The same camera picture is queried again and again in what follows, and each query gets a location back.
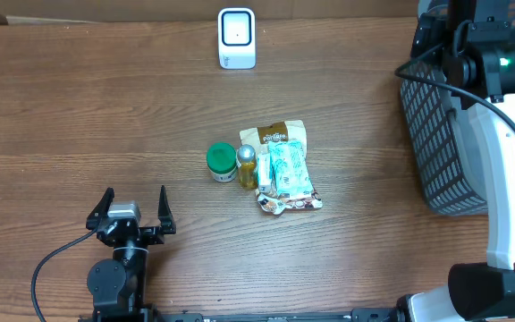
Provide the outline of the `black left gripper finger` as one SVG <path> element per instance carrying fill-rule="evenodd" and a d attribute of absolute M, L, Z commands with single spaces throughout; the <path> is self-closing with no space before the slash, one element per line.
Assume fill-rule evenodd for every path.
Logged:
<path fill-rule="evenodd" d="M 87 229 L 97 229 L 101 221 L 107 216 L 108 209 L 114 199 L 114 189 L 109 187 L 106 189 L 103 197 L 89 213 L 86 220 Z"/>
<path fill-rule="evenodd" d="M 166 188 L 164 185 L 162 185 L 160 189 L 157 217 L 160 222 L 162 234 L 176 234 L 176 224 L 168 204 Z"/>

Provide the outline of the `green lid white jar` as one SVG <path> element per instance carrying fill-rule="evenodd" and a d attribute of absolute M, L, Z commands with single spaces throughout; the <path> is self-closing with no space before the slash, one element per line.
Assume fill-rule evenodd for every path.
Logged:
<path fill-rule="evenodd" d="M 231 182 L 237 174 L 236 150 L 226 142 L 217 142 L 207 150 L 207 167 L 217 182 Z"/>

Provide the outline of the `yellow liquid bottle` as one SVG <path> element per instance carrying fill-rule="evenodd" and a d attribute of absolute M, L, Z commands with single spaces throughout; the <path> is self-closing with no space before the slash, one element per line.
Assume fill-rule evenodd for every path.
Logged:
<path fill-rule="evenodd" d="M 238 166 L 238 177 L 241 187 L 244 189 L 256 189 L 258 186 L 256 177 L 256 152 L 249 144 L 243 144 L 237 151 L 236 155 Z"/>

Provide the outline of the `brown beige snack pouch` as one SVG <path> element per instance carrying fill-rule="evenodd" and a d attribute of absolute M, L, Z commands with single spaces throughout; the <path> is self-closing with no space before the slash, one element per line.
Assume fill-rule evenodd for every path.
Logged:
<path fill-rule="evenodd" d="M 256 159 L 259 154 L 269 153 L 268 144 L 270 142 L 299 140 L 302 143 L 307 164 L 307 131 L 301 120 L 282 121 L 243 130 L 240 132 L 240 139 L 241 145 L 249 144 L 255 149 Z M 323 201 L 313 183 L 312 185 L 314 188 L 312 194 L 302 199 L 279 198 L 276 195 L 275 180 L 274 191 L 271 194 L 260 193 L 258 187 L 252 190 L 255 192 L 257 203 L 262 210 L 279 216 L 286 210 L 320 209 Z"/>

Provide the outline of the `teal snack package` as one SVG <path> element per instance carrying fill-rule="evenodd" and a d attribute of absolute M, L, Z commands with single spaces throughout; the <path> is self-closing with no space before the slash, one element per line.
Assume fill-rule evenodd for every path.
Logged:
<path fill-rule="evenodd" d="M 268 149 L 279 198 L 302 199 L 314 190 L 299 140 L 270 142 Z"/>

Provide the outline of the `small white teal box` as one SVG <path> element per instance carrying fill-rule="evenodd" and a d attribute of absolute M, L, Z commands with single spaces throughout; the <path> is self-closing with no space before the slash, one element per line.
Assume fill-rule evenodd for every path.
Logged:
<path fill-rule="evenodd" d="M 257 189 L 265 194 L 271 194 L 274 191 L 274 175 L 269 153 L 257 156 Z"/>

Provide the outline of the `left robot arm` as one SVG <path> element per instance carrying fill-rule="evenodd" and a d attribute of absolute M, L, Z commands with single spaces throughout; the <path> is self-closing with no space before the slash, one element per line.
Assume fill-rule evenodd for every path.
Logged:
<path fill-rule="evenodd" d="M 87 287 L 93 296 L 97 319 L 144 315 L 148 247 L 164 242 L 164 227 L 142 226 L 135 201 L 115 202 L 107 188 L 90 212 L 86 228 L 113 249 L 111 258 L 97 262 L 88 273 Z"/>

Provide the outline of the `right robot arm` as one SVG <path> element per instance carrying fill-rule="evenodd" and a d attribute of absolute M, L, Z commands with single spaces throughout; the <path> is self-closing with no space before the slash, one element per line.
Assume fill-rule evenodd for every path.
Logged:
<path fill-rule="evenodd" d="M 306 313 L 306 321 L 515 318 L 515 1 L 422 1 L 410 60 L 397 70 L 427 204 L 486 211 L 483 263 L 392 308 Z"/>

